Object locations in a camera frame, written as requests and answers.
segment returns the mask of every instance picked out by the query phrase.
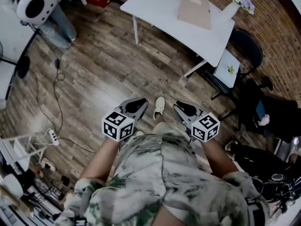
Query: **cable outlet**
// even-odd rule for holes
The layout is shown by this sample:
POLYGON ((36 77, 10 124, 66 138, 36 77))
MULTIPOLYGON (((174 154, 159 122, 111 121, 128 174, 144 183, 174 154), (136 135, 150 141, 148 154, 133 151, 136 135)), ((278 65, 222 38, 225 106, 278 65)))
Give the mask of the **cable outlet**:
POLYGON ((51 140, 52 140, 52 144, 53 144, 53 145, 55 145, 55 146, 60 145, 60 143, 58 142, 58 139, 57 139, 57 135, 56 135, 56 133, 55 133, 54 130, 50 129, 50 130, 48 131, 48 134, 49 134, 50 137, 51 137, 51 140))

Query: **electrical cable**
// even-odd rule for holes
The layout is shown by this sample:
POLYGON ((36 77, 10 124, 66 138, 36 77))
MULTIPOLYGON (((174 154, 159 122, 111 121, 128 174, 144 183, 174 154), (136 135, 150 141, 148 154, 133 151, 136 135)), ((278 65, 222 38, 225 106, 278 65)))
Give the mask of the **electrical cable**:
POLYGON ((49 143, 33 143, 34 145, 53 145, 53 144, 49 144, 49 143))
POLYGON ((46 132, 45 132, 45 134, 42 136, 42 137, 39 137, 39 138, 37 138, 37 139, 42 139, 44 136, 46 136, 47 135, 47 132, 50 130, 50 128, 48 128, 47 130, 46 130, 46 132))
MULTIPOLYGON (((55 52, 53 51, 53 49, 51 48, 51 46, 47 43, 47 41, 42 37, 42 32, 41 32, 41 30, 38 30, 37 28, 35 28, 32 24, 28 24, 29 26, 30 26, 30 28, 34 31, 34 32, 36 32, 36 31, 38 31, 38 35, 40 35, 40 37, 44 40, 44 42, 47 44, 47 46, 50 48, 50 50, 52 51, 52 53, 54 54, 54 56, 56 57, 56 59, 57 59, 57 62, 59 61, 59 58, 57 57, 57 55, 55 54, 55 52)), ((58 131, 56 130, 56 126, 55 126, 55 124, 54 124, 54 122, 43 112, 43 110, 42 110, 42 108, 41 108, 41 106, 40 106, 40 103, 39 103, 39 96, 38 96, 38 94, 39 94, 39 87, 38 87, 38 76, 36 75, 36 83, 37 83, 37 97, 36 97, 36 100, 37 100, 37 104, 38 104, 38 106, 39 106, 39 108, 40 108, 40 110, 42 111, 42 113, 48 118, 48 120, 53 124, 53 126, 54 126, 54 131, 58 134, 60 131, 61 131, 61 128, 62 128, 62 126, 63 126, 63 111, 62 111, 62 108, 61 108, 61 105, 60 105, 60 103, 59 103, 59 101, 58 101, 58 98, 57 98, 57 94, 56 94, 56 91, 55 91, 55 86, 56 86, 56 81, 64 81, 64 79, 66 78, 66 75, 63 73, 63 72, 58 72, 58 69, 59 69, 59 67, 58 66, 55 66, 56 67, 56 76, 55 76, 55 79, 54 79, 54 81, 53 81, 53 93, 54 93, 54 96, 55 96, 55 100, 56 100, 56 102, 57 102, 57 105, 58 105, 58 107, 59 107, 59 109, 60 109, 60 113, 61 113, 61 125, 60 125, 60 127, 59 127, 59 129, 58 129, 58 131)), ((90 150, 88 150, 88 149, 85 149, 84 147, 82 147, 82 146, 80 146, 79 144, 77 144, 77 143, 75 143, 74 141, 72 141, 72 140, 70 140, 70 139, 67 139, 67 138, 64 138, 64 137, 59 137, 57 140, 59 140, 59 139, 62 139, 62 140, 66 140, 66 141, 70 141, 70 142, 72 142, 72 143, 74 143, 75 145, 77 145, 79 148, 81 148, 81 149, 83 149, 83 150, 85 150, 85 151, 87 151, 87 152, 90 152, 90 153, 95 153, 95 152, 93 152, 93 151, 90 151, 90 150)))
POLYGON ((81 149, 83 149, 83 150, 85 150, 85 151, 87 151, 87 152, 90 152, 90 153, 94 153, 94 154, 95 154, 95 152, 92 152, 92 151, 90 151, 90 150, 88 150, 88 149, 83 148, 82 146, 80 146, 79 144, 75 143, 74 141, 72 141, 72 140, 70 140, 70 139, 63 138, 63 137, 59 137, 57 140, 66 140, 66 141, 70 141, 70 142, 74 143, 75 145, 77 145, 78 147, 80 147, 81 149))

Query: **sneaker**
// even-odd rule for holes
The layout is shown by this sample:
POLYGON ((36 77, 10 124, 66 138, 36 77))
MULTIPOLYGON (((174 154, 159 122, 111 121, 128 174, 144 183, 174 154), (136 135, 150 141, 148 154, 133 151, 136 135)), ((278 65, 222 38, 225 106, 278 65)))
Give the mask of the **sneaker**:
POLYGON ((230 152, 231 151, 231 146, 232 144, 238 145, 238 142, 235 140, 230 141, 226 146, 225 146, 225 151, 230 152))
POLYGON ((75 36, 75 38, 71 39, 71 41, 75 41, 77 39, 77 35, 75 36))
POLYGON ((154 120, 156 120, 156 115, 158 113, 163 115, 164 107, 165 107, 165 99, 164 99, 164 97, 160 96, 156 100, 156 108, 155 108, 154 115, 153 115, 154 120))
POLYGON ((227 152, 227 151, 226 151, 226 154, 232 161, 235 161, 235 154, 232 154, 231 152, 227 152))
POLYGON ((42 168, 50 168, 52 171, 56 171, 55 165, 49 161, 47 158, 43 158, 40 162, 42 168))
POLYGON ((143 136, 143 135, 144 135, 144 132, 141 131, 141 130, 139 130, 139 131, 136 132, 136 136, 137 136, 137 137, 138 137, 138 136, 143 136))
POLYGON ((71 47, 71 43, 68 43, 68 45, 66 47, 61 47, 61 48, 68 49, 70 47, 71 47))

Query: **fan stand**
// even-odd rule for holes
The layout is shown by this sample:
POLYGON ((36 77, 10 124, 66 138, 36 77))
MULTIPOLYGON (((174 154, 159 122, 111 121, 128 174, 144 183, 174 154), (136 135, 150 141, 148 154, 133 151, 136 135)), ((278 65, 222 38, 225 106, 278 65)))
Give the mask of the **fan stand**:
POLYGON ((18 63, 11 62, 11 61, 6 60, 4 58, 0 58, 0 61, 4 61, 6 63, 15 65, 16 69, 17 69, 18 76, 21 79, 23 79, 26 76, 26 74, 29 70, 30 58, 28 56, 21 57, 19 59, 18 63))

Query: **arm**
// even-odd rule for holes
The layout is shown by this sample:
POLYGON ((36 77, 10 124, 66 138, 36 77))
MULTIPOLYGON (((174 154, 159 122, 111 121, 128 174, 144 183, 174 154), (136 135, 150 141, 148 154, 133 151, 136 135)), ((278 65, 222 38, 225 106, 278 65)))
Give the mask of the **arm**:
POLYGON ((218 145, 216 140, 211 139, 202 143, 205 155, 209 161, 212 172, 215 176, 222 178, 224 175, 238 171, 233 161, 226 152, 218 145))
POLYGON ((14 206, 19 207, 20 203, 15 197, 8 191, 6 190, 5 187, 0 185, 0 192, 2 195, 7 196, 13 203, 14 206))
POLYGON ((107 138, 80 175, 81 178, 98 178, 106 182, 114 163, 120 142, 107 138))

